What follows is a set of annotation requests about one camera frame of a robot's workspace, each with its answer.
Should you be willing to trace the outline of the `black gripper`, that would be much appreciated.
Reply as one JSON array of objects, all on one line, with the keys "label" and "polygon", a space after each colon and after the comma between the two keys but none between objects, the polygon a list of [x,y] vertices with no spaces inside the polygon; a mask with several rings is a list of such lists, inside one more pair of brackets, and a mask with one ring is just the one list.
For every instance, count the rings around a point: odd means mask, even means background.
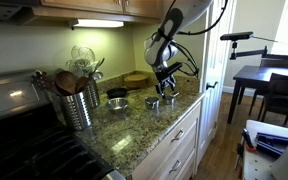
[{"label": "black gripper", "polygon": [[155,88],[156,88],[156,92],[162,97],[164,98],[164,94],[165,94],[165,89],[167,87],[170,87],[172,93],[175,92],[175,83],[176,83],[176,80],[172,75],[169,75],[169,76],[163,76],[161,74],[161,71],[159,72],[156,72],[155,73],[155,76],[158,80],[158,83],[155,85]]}]

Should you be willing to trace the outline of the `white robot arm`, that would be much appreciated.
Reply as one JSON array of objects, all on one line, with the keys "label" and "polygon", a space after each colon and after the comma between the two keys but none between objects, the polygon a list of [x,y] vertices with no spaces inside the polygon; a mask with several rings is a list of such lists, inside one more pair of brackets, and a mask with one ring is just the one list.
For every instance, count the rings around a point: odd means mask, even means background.
[{"label": "white robot arm", "polygon": [[158,83],[156,91],[165,97],[165,89],[175,87],[173,73],[182,67],[180,62],[171,66],[167,61],[178,49],[173,37],[184,27],[198,20],[213,0],[174,0],[158,30],[145,41],[145,61],[152,67]]}]

